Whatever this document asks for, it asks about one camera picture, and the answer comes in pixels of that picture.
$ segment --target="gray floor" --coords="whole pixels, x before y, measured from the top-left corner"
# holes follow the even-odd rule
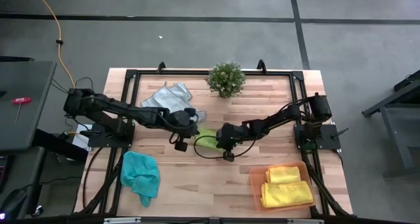
[[[290,0],[47,1],[60,14],[293,17]],[[419,0],[297,1],[302,18],[420,19]],[[40,0],[0,0],[0,12],[48,13]],[[270,69],[303,68],[293,23],[67,20],[61,25],[64,61],[74,78],[91,77],[98,92],[108,68],[156,67],[160,61],[170,67],[206,68],[236,60],[244,68],[254,68],[263,58]],[[395,83],[419,69],[420,26],[303,24],[303,33],[310,67],[322,71],[333,119],[339,127],[350,128],[341,144],[354,213],[418,222],[420,179],[382,179],[384,171],[396,168],[393,163],[398,158],[381,117],[365,119],[360,112],[391,94]],[[0,55],[57,60],[53,21],[0,19],[0,36]],[[63,70],[56,71],[55,79],[70,86]],[[61,109],[64,99],[64,94],[51,89],[41,129],[55,133],[67,129]],[[81,172],[76,168],[79,164],[49,162],[54,169],[46,174]],[[78,183],[72,182],[69,186],[76,190]],[[48,215],[69,213],[74,199],[59,195],[69,188],[64,184],[51,187],[45,194],[45,202],[52,207]]]

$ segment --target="red tool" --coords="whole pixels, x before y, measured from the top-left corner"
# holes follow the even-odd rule
[[[18,123],[20,107],[22,106],[22,104],[29,103],[31,101],[32,101],[32,99],[29,98],[29,97],[17,98],[17,99],[12,100],[13,104],[19,104],[19,110],[18,110],[18,114],[16,115],[16,121],[14,121],[15,124]]]

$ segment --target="yellow cord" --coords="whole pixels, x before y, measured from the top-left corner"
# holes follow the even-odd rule
[[[57,26],[58,26],[58,40],[61,41],[61,26],[60,26],[60,23],[58,22],[57,17],[54,14],[54,11],[51,9],[51,7],[48,5],[48,3],[45,0],[42,0],[42,2],[44,2],[44,4],[48,7],[48,9],[50,10],[52,16],[55,19],[55,22],[57,23]],[[61,59],[61,44],[60,43],[58,44],[58,60],[60,61],[61,65],[63,66],[64,70],[67,72],[68,77],[70,77],[70,81],[72,82],[73,88],[76,88],[76,85],[75,85],[75,83],[73,81],[72,75],[67,70],[66,65],[64,65],[63,60]]]

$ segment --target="green cloth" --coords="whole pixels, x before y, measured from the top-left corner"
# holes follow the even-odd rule
[[[156,161],[151,156],[128,151],[124,154],[121,183],[137,193],[144,207],[158,195],[160,176]]]
[[[212,148],[215,149],[219,152],[224,152],[223,148],[217,148],[217,140],[216,138],[211,138],[211,137],[204,137],[202,139],[200,139],[200,137],[204,136],[204,135],[209,135],[209,136],[214,136],[216,137],[216,131],[213,131],[211,129],[206,129],[202,126],[198,127],[198,132],[199,134],[195,136],[195,140],[199,139],[196,143],[197,146],[203,146],[205,148]]]

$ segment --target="teal cloth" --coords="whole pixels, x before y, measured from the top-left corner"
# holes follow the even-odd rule
[[[160,176],[156,161],[151,156],[128,151],[124,154],[121,183],[131,187],[140,196],[144,207],[158,195]]]

